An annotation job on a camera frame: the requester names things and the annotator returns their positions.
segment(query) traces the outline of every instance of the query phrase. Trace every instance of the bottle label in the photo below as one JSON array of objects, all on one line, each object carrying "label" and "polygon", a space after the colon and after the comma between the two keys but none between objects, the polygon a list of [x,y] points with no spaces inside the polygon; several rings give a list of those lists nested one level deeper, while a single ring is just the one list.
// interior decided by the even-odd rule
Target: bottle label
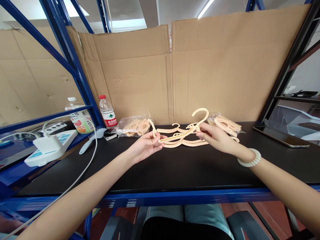
[{"label": "bottle label", "polygon": [[91,116],[87,109],[83,111],[71,113],[69,117],[79,133],[87,134],[93,131],[93,125],[90,121]]},{"label": "bottle label", "polygon": [[102,117],[104,121],[106,122],[107,127],[114,127],[118,124],[116,115],[114,114],[114,111],[108,111],[106,113],[102,113]]}]

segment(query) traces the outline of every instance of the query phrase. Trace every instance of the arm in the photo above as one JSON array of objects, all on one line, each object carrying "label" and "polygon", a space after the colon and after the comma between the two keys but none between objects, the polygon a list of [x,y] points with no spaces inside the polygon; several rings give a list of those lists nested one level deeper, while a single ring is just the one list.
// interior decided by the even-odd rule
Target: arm
[{"label": "arm", "polygon": [[17,239],[68,239],[112,185],[135,163],[162,149],[152,132],[139,138],[128,150],[99,172],[72,189],[41,214]]},{"label": "arm", "polygon": [[[196,135],[219,151],[229,153],[244,163],[255,154],[232,140],[218,127],[202,123]],[[264,158],[249,168],[316,237],[320,238],[320,193]]]}]

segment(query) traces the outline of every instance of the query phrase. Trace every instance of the cardboard sheet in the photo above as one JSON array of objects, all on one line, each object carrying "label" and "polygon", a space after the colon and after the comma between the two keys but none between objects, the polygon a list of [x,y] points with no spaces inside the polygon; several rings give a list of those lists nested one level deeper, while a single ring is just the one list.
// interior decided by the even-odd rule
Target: cardboard sheet
[{"label": "cardboard sheet", "polygon": [[233,121],[257,120],[310,5],[235,13],[168,27],[95,34],[68,31],[98,102],[118,119],[151,113],[156,124],[192,123],[205,107]]},{"label": "cardboard sheet", "polygon": [[[60,52],[50,27],[38,29]],[[81,95],[71,74],[27,31],[0,30],[0,125],[64,111]]]},{"label": "cardboard sheet", "polygon": [[195,109],[255,121],[309,5],[172,23],[174,117],[197,122]]},{"label": "cardboard sheet", "polygon": [[75,30],[68,31],[93,92],[108,96],[117,119],[149,111],[156,124],[173,122],[167,25],[124,33],[79,33],[81,45]]}]

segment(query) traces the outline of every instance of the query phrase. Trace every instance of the leg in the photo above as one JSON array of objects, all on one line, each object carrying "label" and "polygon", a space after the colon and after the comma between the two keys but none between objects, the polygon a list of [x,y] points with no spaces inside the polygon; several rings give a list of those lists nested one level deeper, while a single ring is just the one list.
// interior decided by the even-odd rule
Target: leg
[{"label": "leg", "polygon": [[214,226],[234,239],[220,204],[185,205],[184,210],[186,222]]},{"label": "leg", "polygon": [[183,206],[155,206],[149,207],[146,220],[152,217],[166,217],[183,222]]}]

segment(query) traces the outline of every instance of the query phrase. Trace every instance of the bracelet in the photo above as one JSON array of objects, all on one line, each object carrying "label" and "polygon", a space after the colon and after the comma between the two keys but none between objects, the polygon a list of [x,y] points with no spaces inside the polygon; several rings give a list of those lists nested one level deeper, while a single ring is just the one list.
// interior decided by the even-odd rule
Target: bracelet
[{"label": "bracelet", "polygon": [[256,157],[255,157],[255,159],[254,159],[252,162],[250,162],[250,163],[243,163],[243,162],[240,161],[239,158],[237,158],[237,159],[238,159],[238,162],[239,162],[242,166],[244,166],[244,167],[252,167],[252,166],[255,166],[255,165],[257,165],[257,164],[260,162],[260,160],[261,160],[261,154],[260,154],[257,150],[255,150],[255,149],[253,149],[253,148],[248,148],[248,149],[250,149],[252,152],[254,152],[254,153],[256,154]]}]

